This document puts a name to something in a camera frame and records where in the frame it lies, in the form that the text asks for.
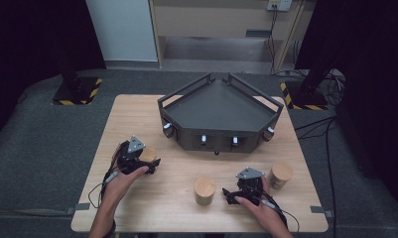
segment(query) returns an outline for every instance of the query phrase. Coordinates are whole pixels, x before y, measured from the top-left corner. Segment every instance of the electrical socket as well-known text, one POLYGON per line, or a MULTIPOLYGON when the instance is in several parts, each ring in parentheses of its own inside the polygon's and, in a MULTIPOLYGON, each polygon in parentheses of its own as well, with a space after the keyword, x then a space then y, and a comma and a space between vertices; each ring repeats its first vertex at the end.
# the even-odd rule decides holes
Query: electrical socket
POLYGON ((274 11, 273 6, 276 5, 277 10, 287 12, 291 8, 293 0, 269 0, 267 4, 267 11, 274 11))

